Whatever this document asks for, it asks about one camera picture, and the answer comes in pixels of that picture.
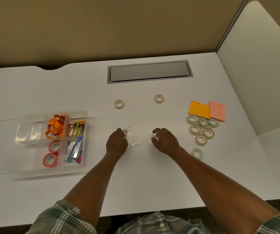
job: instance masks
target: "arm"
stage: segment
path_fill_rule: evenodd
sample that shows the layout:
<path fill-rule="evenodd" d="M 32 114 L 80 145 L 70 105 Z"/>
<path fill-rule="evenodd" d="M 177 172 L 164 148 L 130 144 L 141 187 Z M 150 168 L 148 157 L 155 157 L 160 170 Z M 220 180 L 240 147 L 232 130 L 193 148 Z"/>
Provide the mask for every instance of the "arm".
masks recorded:
<path fill-rule="evenodd" d="M 153 145 L 179 165 L 227 233 L 255 233 L 266 220 L 280 214 L 251 191 L 191 156 L 167 129 L 156 128 L 153 133 L 159 136 L 159 140 L 151 138 Z"/>
<path fill-rule="evenodd" d="M 64 200 L 80 209 L 83 220 L 97 226 L 100 212 L 112 172 L 118 160 L 126 152 L 128 142 L 120 128 L 114 131 L 106 144 L 103 159 L 65 196 Z"/>

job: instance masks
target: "shirt sleeve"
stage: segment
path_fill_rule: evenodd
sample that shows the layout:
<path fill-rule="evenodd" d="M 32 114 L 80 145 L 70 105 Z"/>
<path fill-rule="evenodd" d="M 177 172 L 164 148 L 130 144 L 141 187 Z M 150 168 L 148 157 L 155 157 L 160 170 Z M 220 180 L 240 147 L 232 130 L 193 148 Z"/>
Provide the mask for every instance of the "shirt sleeve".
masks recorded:
<path fill-rule="evenodd" d="M 280 214 L 262 224 L 256 234 L 280 234 Z"/>
<path fill-rule="evenodd" d="M 79 208 L 65 200 L 59 200 L 55 205 L 42 212 L 27 234 L 97 234 L 96 229 L 82 220 Z"/>

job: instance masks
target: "person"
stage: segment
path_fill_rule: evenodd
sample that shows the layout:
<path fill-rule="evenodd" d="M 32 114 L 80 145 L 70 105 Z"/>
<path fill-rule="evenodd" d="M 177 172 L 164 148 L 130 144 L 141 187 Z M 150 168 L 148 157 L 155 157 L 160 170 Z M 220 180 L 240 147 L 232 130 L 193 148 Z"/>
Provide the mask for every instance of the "person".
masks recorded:
<path fill-rule="evenodd" d="M 280 212 L 231 178 L 194 158 L 180 147 L 177 138 L 165 128 L 153 130 L 158 140 L 152 143 L 160 152 L 173 159 L 183 170 L 216 221 L 227 233 L 278 234 Z M 125 153 L 128 142 L 120 128 L 106 144 L 103 159 L 88 172 L 63 200 L 42 212 L 28 234 L 89 233 L 97 234 L 107 185 L 114 167 Z M 117 227 L 117 234 L 195 234 L 209 233 L 202 223 L 192 223 L 155 213 L 139 217 Z"/>

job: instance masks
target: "forearm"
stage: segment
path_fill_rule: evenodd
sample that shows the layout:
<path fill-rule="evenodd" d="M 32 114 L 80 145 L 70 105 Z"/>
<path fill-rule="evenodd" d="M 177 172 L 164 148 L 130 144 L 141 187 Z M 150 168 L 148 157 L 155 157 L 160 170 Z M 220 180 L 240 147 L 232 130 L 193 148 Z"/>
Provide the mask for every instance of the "forearm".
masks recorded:
<path fill-rule="evenodd" d="M 189 155 L 170 157 L 181 167 L 210 213 L 228 233 L 254 233 L 279 212 L 237 182 Z"/>
<path fill-rule="evenodd" d="M 64 198 L 78 207 L 83 220 L 94 227 L 98 223 L 107 186 L 116 163 L 115 157 L 106 154 Z"/>

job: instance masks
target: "left hand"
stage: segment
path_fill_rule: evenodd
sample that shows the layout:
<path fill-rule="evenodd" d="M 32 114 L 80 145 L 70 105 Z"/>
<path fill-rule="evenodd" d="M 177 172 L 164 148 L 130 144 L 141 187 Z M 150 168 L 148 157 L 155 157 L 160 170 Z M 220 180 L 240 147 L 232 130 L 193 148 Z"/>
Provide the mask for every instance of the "left hand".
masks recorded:
<path fill-rule="evenodd" d="M 118 128 L 114 131 L 107 140 L 106 153 L 111 157 L 117 158 L 117 161 L 126 152 L 128 147 L 127 139 L 124 139 L 124 133 L 122 129 Z"/>

